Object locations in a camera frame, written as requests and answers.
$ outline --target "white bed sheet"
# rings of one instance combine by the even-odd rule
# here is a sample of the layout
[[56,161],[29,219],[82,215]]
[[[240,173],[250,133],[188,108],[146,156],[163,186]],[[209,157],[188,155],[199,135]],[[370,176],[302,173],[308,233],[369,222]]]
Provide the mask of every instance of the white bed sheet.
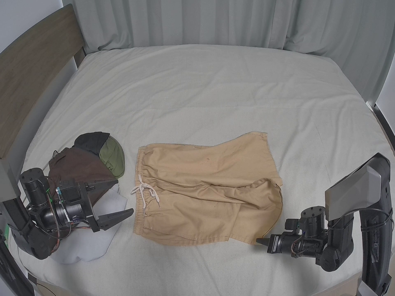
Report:
[[[375,117],[333,61],[274,49],[180,45],[90,54],[42,122],[24,169],[45,167],[53,150],[91,131],[111,133],[124,148],[126,208],[136,204],[129,191],[139,146],[216,145],[267,132],[284,182],[283,213],[273,233],[306,207],[324,205],[324,191],[375,153],[395,165]],[[266,254],[264,246],[233,239],[196,247],[157,244],[133,234],[133,223],[134,216],[123,221],[107,253],[91,262],[58,264],[21,250],[19,256],[39,279],[81,296],[305,296],[362,268],[358,214],[354,252],[332,273],[314,259]],[[18,257],[13,240],[11,251]]]

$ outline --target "mattress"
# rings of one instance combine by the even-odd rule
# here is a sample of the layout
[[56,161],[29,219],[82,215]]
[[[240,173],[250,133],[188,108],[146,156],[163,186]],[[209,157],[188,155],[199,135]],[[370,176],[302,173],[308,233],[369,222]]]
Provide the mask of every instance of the mattress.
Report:
[[[375,153],[395,164],[374,115],[332,60],[275,49],[179,45],[90,54],[42,122],[24,170],[48,170],[54,150],[91,131],[111,133],[124,148],[119,183],[126,208],[136,205],[129,192],[139,146],[216,145],[250,131],[268,133],[284,183],[283,212],[272,233],[284,231],[286,218],[324,205],[324,191]],[[133,224],[134,216],[123,221],[106,254],[91,262],[37,260],[13,240],[10,250],[37,278],[81,296],[306,296],[362,269],[358,214],[354,252],[332,273],[314,259],[267,254],[265,246],[233,239],[165,246],[134,234]]]

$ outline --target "headboard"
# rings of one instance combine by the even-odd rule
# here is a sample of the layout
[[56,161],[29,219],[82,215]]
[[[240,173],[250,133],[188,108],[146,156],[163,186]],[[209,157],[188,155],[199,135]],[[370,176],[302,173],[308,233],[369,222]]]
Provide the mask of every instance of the headboard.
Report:
[[14,176],[20,174],[26,150],[61,90],[53,89],[54,80],[73,56],[79,66],[84,44],[69,4],[0,53],[0,158],[8,160]]

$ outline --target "white drawstring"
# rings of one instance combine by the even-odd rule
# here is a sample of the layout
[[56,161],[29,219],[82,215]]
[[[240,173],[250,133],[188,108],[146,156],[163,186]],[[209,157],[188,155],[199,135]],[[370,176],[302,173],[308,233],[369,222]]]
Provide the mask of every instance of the white drawstring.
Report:
[[143,180],[141,179],[141,175],[139,175],[139,180],[140,180],[140,185],[135,186],[131,191],[130,194],[134,194],[136,193],[138,190],[140,190],[140,194],[141,194],[141,198],[143,199],[143,214],[145,214],[145,207],[146,207],[146,203],[145,203],[145,199],[144,199],[144,194],[143,191],[145,189],[148,189],[149,193],[151,194],[152,197],[155,197],[156,201],[158,202],[158,205],[160,207],[159,204],[159,196],[157,195],[156,191],[154,190],[154,188],[147,184],[147,183],[143,183]]

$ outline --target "brown shorts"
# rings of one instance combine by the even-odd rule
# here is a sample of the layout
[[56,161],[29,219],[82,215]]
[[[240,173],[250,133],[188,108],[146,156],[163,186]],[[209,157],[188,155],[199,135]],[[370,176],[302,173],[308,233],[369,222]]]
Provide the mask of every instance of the brown shorts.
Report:
[[151,144],[137,155],[139,175],[160,199],[136,193],[134,232],[166,245],[237,239],[255,244],[282,211],[282,180],[267,134],[251,132],[216,146]]

